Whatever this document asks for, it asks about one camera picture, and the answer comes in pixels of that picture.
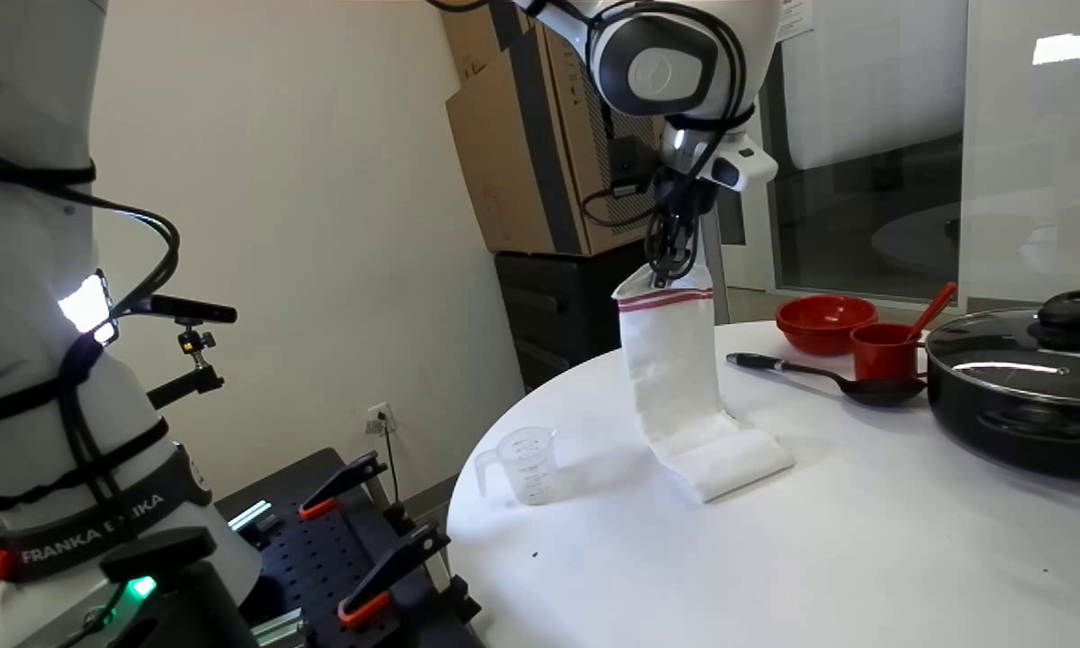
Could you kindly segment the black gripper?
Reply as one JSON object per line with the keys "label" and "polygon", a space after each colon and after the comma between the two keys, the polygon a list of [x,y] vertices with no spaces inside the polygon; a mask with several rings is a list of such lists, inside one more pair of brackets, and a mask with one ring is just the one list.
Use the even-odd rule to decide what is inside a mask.
{"label": "black gripper", "polygon": [[697,221],[711,210],[717,186],[709,181],[664,181],[655,193],[655,213],[643,234],[643,258],[655,286],[679,282],[697,258]]}

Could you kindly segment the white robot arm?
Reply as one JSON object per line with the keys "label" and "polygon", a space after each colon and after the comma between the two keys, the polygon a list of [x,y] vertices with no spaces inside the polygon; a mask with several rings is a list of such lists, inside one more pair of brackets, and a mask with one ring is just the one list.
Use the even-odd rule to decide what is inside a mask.
{"label": "white robot arm", "polygon": [[218,520],[116,324],[176,274],[158,258],[126,294],[98,268],[91,103],[108,0],[0,0],[0,648],[63,648],[116,593],[99,559],[198,529],[204,571],[242,600],[259,553]]}

